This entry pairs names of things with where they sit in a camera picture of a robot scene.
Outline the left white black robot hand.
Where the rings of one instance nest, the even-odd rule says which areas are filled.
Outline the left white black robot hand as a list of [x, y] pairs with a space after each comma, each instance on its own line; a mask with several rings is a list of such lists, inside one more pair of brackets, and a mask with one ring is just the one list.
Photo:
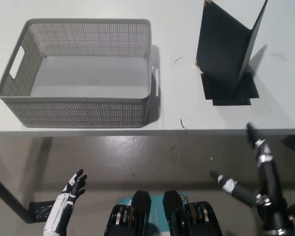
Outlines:
[[85, 193], [87, 175], [80, 169], [67, 182], [62, 192], [57, 196], [46, 221], [44, 236], [65, 236], [77, 199]]

